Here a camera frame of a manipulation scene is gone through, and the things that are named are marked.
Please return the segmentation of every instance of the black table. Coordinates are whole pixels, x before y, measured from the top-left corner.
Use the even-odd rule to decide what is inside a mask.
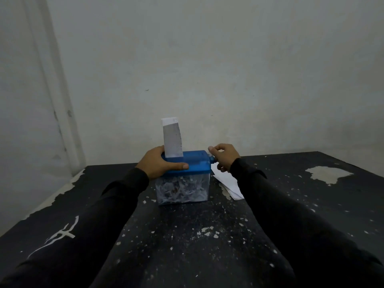
[[[282,192],[314,209],[384,261],[384,178],[320,152],[244,159],[264,170]],[[88,166],[75,187],[59,195],[52,206],[18,222],[0,238],[0,277],[67,223],[72,224],[108,183],[134,165]],[[328,186],[305,171],[315,166],[337,167],[353,175]],[[207,202],[159,207],[152,201],[156,193],[151,182],[92,287],[291,286],[294,274],[289,263],[262,231],[245,200],[228,200],[213,177],[209,195]],[[213,227],[206,231],[209,236],[201,231],[205,227]]]

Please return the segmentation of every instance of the white wall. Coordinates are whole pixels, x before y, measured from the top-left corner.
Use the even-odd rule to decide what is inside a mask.
[[[0,235],[71,178],[22,0],[0,0]]]
[[[384,0],[48,0],[87,163],[382,150]]]

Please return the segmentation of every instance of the forearm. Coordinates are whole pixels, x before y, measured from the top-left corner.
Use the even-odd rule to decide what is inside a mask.
[[[110,184],[98,201],[63,229],[69,235],[47,245],[61,237],[59,233],[45,247],[33,252],[0,287],[67,287],[73,285],[73,281],[88,287],[148,183],[147,175],[134,168],[124,180]]]
[[[360,250],[342,232],[273,187],[262,173],[237,159],[230,169],[260,226],[290,262],[298,280],[332,277],[349,279],[381,263]]]

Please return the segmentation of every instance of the white paper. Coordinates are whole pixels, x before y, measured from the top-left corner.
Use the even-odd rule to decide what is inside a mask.
[[[240,192],[240,189],[237,185],[237,180],[230,173],[222,173],[220,170],[218,170],[217,164],[218,162],[211,164],[211,170],[214,172],[214,177],[222,182],[234,200],[244,199],[244,196]]]
[[[183,146],[177,117],[163,118],[165,157],[182,157]]]

